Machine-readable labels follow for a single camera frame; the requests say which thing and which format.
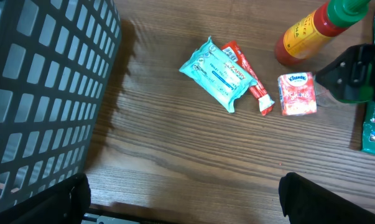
kleenex logo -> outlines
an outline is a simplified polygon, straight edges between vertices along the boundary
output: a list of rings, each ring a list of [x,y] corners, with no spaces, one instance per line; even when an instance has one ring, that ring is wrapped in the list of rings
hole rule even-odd
[[[287,82],[295,87],[303,86],[307,83],[307,74],[306,73],[295,73],[287,75]]]
[[[291,76],[289,77],[289,81],[292,82],[294,80],[298,80],[298,79],[302,79],[302,80],[305,80],[306,81],[306,77],[301,75],[301,76]]]

green bottle cap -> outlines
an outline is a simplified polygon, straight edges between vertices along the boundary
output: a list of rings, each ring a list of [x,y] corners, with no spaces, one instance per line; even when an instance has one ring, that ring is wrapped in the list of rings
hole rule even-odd
[[[331,0],[327,13],[330,21],[340,28],[346,28],[360,21],[368,12],[370,0]]]

wooden table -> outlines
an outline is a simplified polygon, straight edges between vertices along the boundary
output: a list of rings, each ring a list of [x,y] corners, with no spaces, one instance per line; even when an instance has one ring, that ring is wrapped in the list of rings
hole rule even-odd
[[[363,107],[281,116],[277,77],[328,65],[371,41],[364,21],[294,68],[273,48],[323,0],[115,0],[123,40],[86,164],[92,203],[179,223],[289,223],[278,184],[296,172],[375,213],[375,156],[360,152]],[[212,36],[237,40],[276,101],[246,93],[227,111],[178,70]]]

barcode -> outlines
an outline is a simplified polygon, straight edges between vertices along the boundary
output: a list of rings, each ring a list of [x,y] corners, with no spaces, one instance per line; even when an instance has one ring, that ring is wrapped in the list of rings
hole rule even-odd
[[[234,51],[231,49],[231,47],[228,47],[226,49],[223,50],[223,52],[231,59],[233,60],[234,62],[237,62],[238,61],[238,58],[236,56],[236,54],[234,53]]]

blue wipes packet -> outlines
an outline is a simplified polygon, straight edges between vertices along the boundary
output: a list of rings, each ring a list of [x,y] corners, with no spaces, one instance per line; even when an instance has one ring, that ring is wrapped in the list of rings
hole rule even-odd
[[[256,79],[213,44],[211,37],[179,71],[194,79],[229,113],[234,113],[234,100],[257,83]]]

